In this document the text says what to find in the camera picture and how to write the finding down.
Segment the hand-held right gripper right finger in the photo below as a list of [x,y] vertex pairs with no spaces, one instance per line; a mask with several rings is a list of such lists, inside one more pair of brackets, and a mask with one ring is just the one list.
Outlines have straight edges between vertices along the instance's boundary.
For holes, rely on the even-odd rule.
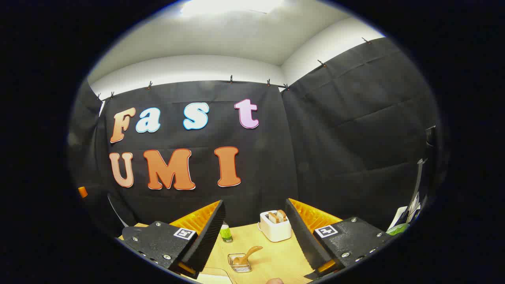
[[359,217],[340,219],[292,198],[285,214],[314,277],[352,267],[395,239]]

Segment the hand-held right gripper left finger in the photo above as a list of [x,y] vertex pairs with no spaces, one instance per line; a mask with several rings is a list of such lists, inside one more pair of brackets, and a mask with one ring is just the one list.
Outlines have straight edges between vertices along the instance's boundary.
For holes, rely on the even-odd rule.
[[126,227],[122,241],[164,269],[197,277],[209,260],[225,216],[224,202],[218,200],[170,223]]

